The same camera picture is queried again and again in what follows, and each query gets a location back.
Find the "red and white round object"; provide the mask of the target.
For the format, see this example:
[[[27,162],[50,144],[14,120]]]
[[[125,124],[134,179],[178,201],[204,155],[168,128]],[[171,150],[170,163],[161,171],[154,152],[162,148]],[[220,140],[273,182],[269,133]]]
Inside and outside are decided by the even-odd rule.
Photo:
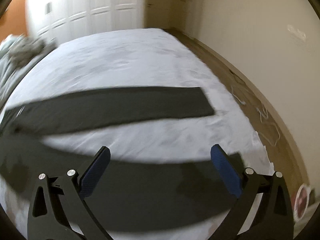
[[[294,195],[292,209],[295,223],[298,223],[304,217],[308,209],[310,193],[310,187],[306,184],[302,184]]]

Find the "black pants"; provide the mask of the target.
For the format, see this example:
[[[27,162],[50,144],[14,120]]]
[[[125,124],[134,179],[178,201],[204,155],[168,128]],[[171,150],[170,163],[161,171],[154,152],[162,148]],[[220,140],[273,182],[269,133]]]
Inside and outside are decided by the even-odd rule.
[[[1,202],[25,233],[38,174],[60,176],[106,146],[111,163],[82,195],[111,232],[164,231],[235,203],[210,161],[231,131],[203,90],[120,87],[7,108],[1,122]]]

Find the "grey crumpled garment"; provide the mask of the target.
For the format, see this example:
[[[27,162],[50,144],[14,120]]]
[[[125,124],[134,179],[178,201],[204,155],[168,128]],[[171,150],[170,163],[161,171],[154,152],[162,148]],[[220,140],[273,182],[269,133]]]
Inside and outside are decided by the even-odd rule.
[[[8,58],[14,68],[26,66],[34,57],[49,53],[57,48],[55,39],[47,41],[42,37],[22,36],[8,51]]]

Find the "light grey-blue duvet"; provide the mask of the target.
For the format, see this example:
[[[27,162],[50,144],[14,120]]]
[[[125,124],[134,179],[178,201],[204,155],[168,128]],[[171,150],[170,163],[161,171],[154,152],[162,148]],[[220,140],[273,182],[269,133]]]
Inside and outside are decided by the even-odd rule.
[[[11,90],[12,83],[15,82],[14,76],[24,68],[14,68],[8,58],[9,48],[22,36],[24,35],[15,36],[10,34],[1,42],[1,101],[9,96],[9,90]]]

